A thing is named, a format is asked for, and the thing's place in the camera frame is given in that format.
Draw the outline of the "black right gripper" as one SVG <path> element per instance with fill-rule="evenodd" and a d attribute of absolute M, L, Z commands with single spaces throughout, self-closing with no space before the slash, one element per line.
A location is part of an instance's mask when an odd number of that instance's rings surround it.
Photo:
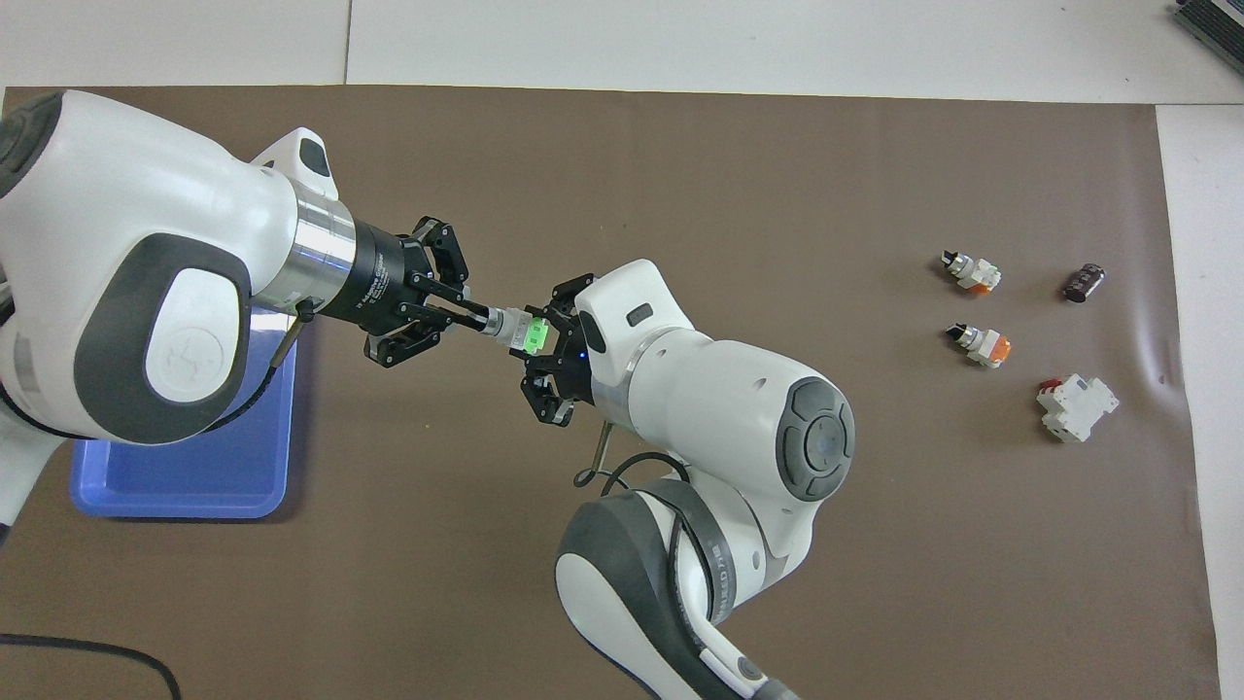
<path fill-rule="evenodd" d="M 540 308 L 540 318 L 557 332 L 552 356 L 520 353 L 524 369 L 520 390 L 542 424 L 567 426 L 578 402 L 595 402 L 588 344 L 578 322 L 576 298 L 596 279 L 595 274 L 582 274 L 556 285 Z"/>

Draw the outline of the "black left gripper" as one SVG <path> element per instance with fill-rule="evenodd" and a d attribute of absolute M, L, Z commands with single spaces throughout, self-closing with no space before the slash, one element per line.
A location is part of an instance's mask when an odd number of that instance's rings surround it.
<path fill-rule="evenodd" d="M 368 333 L 364 357 L 383 368 L 398 366 L 439 344 L 452 325 L 481 332 L 486 305 L 469 297 L 469 267 L 454 228 L 422 218 L 408 236 L 396 236 L 355 220 L 355 262 L 321 315 L 357 325 Z M 463 313 L 422 305 L 439 298 Z"/>

